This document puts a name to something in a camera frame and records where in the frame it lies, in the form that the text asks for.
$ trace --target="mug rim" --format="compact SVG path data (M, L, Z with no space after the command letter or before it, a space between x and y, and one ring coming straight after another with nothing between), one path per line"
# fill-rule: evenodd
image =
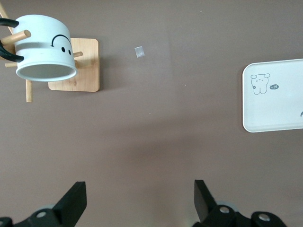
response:
M21 74L20 71L24 70L25 68L31 67L31 66L39 66L39 65L59 65L59 66L65 66L71 70L73 70L73 72L71 74L68 75L64 75L64 76L60 76L60 77L48 77L48 78L38 78L38 77L31 77L31 76L26 76L24 74ZM28 63L25 65L22 65L21 68L17 68L16 69L16 74L23 78L23 79L28 79L31 81L40 81L40 82L53 82L53 81L59 81L59 80L66 80L66 79L70 79L74 76L76 76L78 73L78 70L76 67L69 65L69 64L65 64L59 61L48 61L48 62L39 62L39 63Z

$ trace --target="smiley face drawing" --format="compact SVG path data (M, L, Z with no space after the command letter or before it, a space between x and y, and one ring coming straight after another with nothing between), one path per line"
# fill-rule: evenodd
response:
M52 40L52 47L60 47L63 53L72 54L71 42L65 35L56 35Z

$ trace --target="wooden base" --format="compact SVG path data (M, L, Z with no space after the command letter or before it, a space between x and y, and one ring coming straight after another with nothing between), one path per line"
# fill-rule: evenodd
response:
M48 82L53 91L87 91L100 90L100 52L97 39L71 38L73 52L83 52L76 58L78 74L71 79Z

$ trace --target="metal screw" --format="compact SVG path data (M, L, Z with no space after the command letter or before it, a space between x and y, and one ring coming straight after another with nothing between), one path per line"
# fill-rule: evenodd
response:
M223 213L223 214L228 214L229 213L229 209L227 207L220 207L220 211Z
M270 217L267 214L259 214L259 219L262 221L270 221Z

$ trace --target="white mug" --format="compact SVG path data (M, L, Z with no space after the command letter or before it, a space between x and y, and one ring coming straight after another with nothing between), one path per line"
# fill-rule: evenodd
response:
M16 73L32 81L58 81L77 74L68 28L59 20L43 15L26 15L14 20L0 18L0 25L13 33L29 30L31 37L15 42L16 55L0 47L0 56L17 62Z

